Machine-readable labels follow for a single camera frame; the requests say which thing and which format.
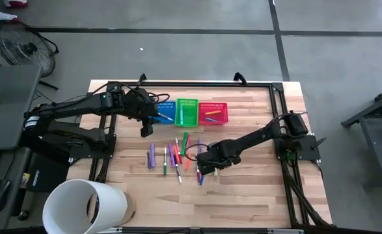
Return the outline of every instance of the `plastic basket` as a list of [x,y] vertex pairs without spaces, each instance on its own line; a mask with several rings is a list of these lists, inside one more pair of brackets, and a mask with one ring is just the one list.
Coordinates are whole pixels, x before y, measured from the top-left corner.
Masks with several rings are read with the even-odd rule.
[[[213,125],[213,124],[225,124],[228,122],[228,109],[227,103],[199,103],[199,124]],[[213,111],[221,111],[220,113],[209,114]]]
[[156,120],[159,120],[159,124],[173,124],[175,121],[176,114],[176,102],[175,101],[166,101],[164,103],[157,104],[157,109],[160,114],[168,116],[173,119],[173,121],[168,120],[164,117],[155,117]]
[[176,100],[175,125],[179,127],[195,127],[198,125],[198,100],[178,99]]

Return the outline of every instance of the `green basket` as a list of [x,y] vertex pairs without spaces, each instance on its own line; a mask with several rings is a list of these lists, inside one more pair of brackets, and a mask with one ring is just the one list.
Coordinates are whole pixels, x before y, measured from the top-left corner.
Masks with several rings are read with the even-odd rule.
[[[181,106],[183,110],[183,120],[181,122]],[[195,127],[198,125],[198,100],[178,99],[176,100],[175,125],[179,127]]]

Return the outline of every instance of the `shoe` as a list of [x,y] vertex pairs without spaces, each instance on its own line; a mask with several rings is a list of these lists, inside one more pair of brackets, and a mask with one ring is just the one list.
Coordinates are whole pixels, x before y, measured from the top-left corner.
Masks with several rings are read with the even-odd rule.
[[10,21],[18,22],[19,18],[16,15],[11,15],[11,14],[7,14],[4,12],[0,12],[0,21],[1,20],[10,20]]
[[24,8],[29,5],[27,0],[3,0],[4,5],[10,8]]

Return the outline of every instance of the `blue basket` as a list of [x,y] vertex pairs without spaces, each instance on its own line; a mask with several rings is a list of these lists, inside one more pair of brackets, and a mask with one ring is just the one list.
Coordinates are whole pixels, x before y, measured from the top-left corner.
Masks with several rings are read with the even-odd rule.
[[159,109],[160,114],[164,114],[169,118],[173,119],[170,121],[164,117],[155,117],[155,119],[159,120],[159,124],[173,124],[175,122],[176,115],[176,102],[175,101],[166,101],[164,103],[157,104],[157,108]]

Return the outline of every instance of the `electric fan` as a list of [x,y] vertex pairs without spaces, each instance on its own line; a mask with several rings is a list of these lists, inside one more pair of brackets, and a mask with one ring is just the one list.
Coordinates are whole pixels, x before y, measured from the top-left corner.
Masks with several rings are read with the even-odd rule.
[[[55,43],[25,23],[0,21],[0,54],[10,65],[36,64],[42,68],[42,77],[47,77],[55,69],[57,53],[59,50]],[[43,81],[39,84],[58,90]]]

